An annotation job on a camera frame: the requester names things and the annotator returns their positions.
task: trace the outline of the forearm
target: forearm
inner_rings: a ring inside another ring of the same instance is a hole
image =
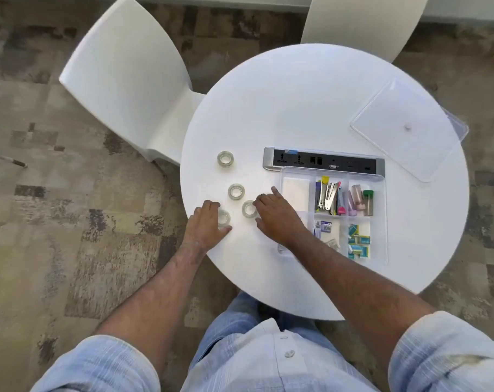
[[[114,310],[94,334],[128,342],[161,374],[203,256],[199,247],[182,244],[165,267]]]
[[[418,296],[340,255],[311,234],[302,234],[289,249],[385,369],[408,327],[435,311]]]

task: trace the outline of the hand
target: hand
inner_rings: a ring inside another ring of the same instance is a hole
[[[202,257],[232,230],[231,226],[218,228],[218,202],[205,201],[189,217],[182,244],[196,246]]]
[[[258,195],[253,203],[260,215],[256,223],[267,237],[288,248],[300,234],[310,232],[276,187],[271,189],[273,194]]]

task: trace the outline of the round white table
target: round white table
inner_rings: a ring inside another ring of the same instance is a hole
[[[388,263],[373,268],[419,293],[453,255],[468,211],[468,172],[459,146],[430,183],[383,155],[349,122],[390,79],[423,96],[423,87],[393,65],[351,48],[303,44],[249,59],[227,73],[195,112],[182,151],[180,180],[187,215],[205,199],[231,215],[233,230],[208,255],[223,274],[259,301],[291,314],[340,320],[341,314],[294,258],[281,256],[241,206],[279,186],[262,167],[265,147],[309,148],[385,158]],[[439,107],[435,100],[434,107]],[[221,151],[234,164],[217,163]],[[245,196],[232,201],[228,187]]]

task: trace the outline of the tape roll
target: tape roll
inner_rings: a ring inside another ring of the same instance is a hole
[[[253,205],[254,201],[245,201],[242,206],[242,213],[247,218],[253,218],[258,215],[256,207]]]
[[[235,183],[235,184],[231,184],[228,193],[229,193],[229,198],[231,198],[233,201],[238,201],[242,199],[243,196],[245,195],[245,189],[243,188],[243,185]]]
[[[218,164],[223,167],[231,166],[234,162],[234,157],[229,151],[222,151],[218,154]]]
[[[226,210],[218,209],[218,227],[227,227],[231,222],[231,216]]]

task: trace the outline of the white chair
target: white chair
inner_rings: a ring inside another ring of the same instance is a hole
[[[312,0],[304,43],[345,45],[392,62],[428,0]]]
[[[82,39],[59,80],[148,161],[180,164],[187,126],[204,95],[192,91],[175,45],[138,2],[117,0]]]

